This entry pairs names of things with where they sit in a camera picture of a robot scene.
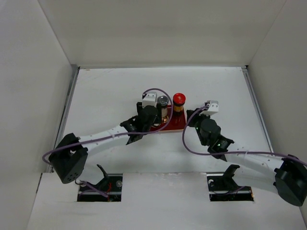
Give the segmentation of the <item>grey-cap white salt shaker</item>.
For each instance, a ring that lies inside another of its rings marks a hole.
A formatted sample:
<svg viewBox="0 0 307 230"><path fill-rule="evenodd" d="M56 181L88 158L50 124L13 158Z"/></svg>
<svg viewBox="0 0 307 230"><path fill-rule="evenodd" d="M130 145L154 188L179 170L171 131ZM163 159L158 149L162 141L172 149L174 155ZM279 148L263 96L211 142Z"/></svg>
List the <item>grey-cap white salt shaker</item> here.
<svg viewBox="0 0 307 230"><path fill-rule="evenodd" d="M166 123L168 121L168 103L169 98L167 96L159 96L157 98L157 102L161 105L161 116L162 116L162 122Z"/></svg>

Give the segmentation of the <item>tall red-cap sauce bottle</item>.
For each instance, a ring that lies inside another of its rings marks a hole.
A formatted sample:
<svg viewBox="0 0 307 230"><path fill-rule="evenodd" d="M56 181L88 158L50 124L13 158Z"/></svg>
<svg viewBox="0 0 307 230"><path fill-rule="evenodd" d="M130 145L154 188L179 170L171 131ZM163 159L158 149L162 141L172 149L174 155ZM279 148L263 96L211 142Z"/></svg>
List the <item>tall red-cap sauce bottle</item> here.
<svg viewBox="0 0 307 230"><path fill-rule="evenodd" d="M186 97L182 93L175 93L173 95L173 110L175 113L181 113L183 111L184 104L186 102Z"/></svg>

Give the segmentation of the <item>black-cap white bottle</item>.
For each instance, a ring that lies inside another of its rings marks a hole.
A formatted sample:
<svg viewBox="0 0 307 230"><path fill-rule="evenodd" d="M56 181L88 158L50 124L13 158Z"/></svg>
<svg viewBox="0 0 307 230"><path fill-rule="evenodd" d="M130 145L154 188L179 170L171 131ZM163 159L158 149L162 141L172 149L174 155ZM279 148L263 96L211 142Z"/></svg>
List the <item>black-cap white bottle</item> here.
<svg viewBox="0 0 307 230"><path fill-rule="evenodd" d="M159 128L161 126L161 121L160 122L155 122L154 124L151 125L153 128Z"/></svg>

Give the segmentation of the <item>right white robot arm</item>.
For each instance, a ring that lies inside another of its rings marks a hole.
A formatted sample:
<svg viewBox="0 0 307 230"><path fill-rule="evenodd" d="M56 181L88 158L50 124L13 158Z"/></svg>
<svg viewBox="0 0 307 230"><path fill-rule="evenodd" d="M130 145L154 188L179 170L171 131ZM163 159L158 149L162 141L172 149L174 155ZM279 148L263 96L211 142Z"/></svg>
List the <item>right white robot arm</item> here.
<svg viewBox="0 0 307 230"><path fill-rule="evenodd" d="M186 127L195 129L205 156L230 163L222 182L225 188L257 187L277 194L287 203L301 207L307 198L307 164L293 155L250 151L221 134L208 108L187 110Z"/></svg>

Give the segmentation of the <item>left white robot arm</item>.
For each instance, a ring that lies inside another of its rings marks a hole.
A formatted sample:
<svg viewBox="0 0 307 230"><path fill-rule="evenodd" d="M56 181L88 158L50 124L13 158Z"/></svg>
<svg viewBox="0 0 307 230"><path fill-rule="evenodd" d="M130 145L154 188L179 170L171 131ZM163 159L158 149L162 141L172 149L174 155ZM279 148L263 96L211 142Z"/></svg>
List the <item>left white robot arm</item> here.
<svg viewBox="0 0 307 230"><path fill-rule="evenodd" d="M161 105L147 105L137 110L137 115L118 126L93 135L76 137L67 134L48 160L63 184L74 180L85 181L97 191L107 187L106 171L100 164L91 165L88 160L117 146L129 145L146 135L151 127L161 123Z"/></svg>

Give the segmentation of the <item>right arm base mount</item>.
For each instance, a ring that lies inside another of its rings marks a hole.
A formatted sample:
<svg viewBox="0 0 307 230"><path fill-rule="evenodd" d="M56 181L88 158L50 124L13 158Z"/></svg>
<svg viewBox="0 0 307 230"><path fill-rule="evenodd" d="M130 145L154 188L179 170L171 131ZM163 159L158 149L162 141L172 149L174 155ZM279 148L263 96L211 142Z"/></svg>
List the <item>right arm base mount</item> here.
<svg viewBox="0 0 307 230"><path fill-rule="evenodd" d="M239 165L230 165L225 172L207 174L209 199L212 202L254 201L251 187L238 186L233 180Z"/></svg>

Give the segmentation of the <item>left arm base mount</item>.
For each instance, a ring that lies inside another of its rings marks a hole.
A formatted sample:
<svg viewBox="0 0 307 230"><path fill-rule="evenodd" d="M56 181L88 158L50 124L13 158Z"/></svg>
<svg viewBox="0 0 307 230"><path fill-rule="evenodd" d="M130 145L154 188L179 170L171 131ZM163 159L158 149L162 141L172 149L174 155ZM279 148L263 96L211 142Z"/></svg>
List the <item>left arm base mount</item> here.
<svg viewBox="0 0 307 230"><path fill-rule="evenodd" d="M123 174L109 174L97 164L103 177L97 184L75 181L79 186L77 202L120 202L122 197Z"/></svg>

